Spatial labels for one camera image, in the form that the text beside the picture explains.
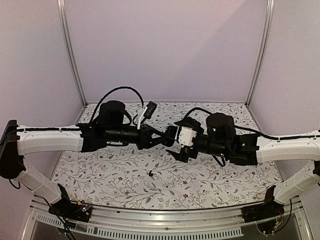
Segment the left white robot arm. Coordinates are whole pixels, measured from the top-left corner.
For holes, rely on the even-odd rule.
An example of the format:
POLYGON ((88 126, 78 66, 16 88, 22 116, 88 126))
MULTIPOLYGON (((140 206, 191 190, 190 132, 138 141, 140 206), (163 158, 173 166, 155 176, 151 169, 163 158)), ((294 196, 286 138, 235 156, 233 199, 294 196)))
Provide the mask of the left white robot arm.
POLYGON ((74 213, 65 189, 52 183, 34 167, 24 164, 24 156, 52 151, 89 153, 107 146, 122 147, 135 144, 139 150, 157 145, 171 147, 177 132, 175 126, 168 126, 161 132, 143 124, 150 119, 157 105, 149 102, 137 115, 133 124, 124 103, 110 100, 99 108, 97 117, 88 123, 67 127, 26 127, 10 120, 0 139, 0 176, 15 180, 37 193, 63 216, 74 213))

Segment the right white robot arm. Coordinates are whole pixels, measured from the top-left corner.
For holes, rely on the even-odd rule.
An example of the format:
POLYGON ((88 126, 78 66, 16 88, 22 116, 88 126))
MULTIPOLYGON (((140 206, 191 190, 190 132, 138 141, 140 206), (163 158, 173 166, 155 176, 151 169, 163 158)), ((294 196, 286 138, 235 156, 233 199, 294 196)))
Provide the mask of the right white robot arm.
POLYGON ((307 164, 286 181, 266 190, 258 213, 269 218, 292 197, 320 182, 320 132, 302 135, 267 136, 255 130, 237 135, 234 119, 224 113, 210 114, 206 129, 191 117, 177 121, 175 141, 180 152, 169 151, 180 162, 196 159, 199 153, 221 158, 238 166, 256 166, 260 163, 288 160, 306 160, 307 164))

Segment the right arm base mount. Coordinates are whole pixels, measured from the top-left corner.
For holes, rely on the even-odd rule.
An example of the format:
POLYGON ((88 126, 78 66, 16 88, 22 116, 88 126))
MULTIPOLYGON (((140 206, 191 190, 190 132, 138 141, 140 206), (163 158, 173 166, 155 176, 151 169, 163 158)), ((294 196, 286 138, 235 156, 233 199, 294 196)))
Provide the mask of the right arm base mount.
MULTIPOLYGON (((268 218, 280 217, 285 213, 284 204, 275 201, 275 185, 272 185, 266 190, 264 200, 260 204, 251 206, 244 206, 241 208, 242 218, 245 223, 262 221, 268 218)), ((276 232, 279 220, 273 220, 271 223, 263 222, 257 225, 260 232, 265 235, 273 234, 276 232)))

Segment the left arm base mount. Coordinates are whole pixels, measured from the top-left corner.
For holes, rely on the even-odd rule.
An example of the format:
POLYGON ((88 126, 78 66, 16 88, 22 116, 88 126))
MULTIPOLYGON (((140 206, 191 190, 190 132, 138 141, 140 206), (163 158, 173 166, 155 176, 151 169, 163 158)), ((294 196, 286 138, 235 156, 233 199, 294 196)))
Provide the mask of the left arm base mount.
POLYGON ((92 214, 92 204, 84 200, 71 201, 66 189, 57 184, 61 191, 61 199, 54 204, 50 204, 48 212, 62 218, 88 223, 92 214))

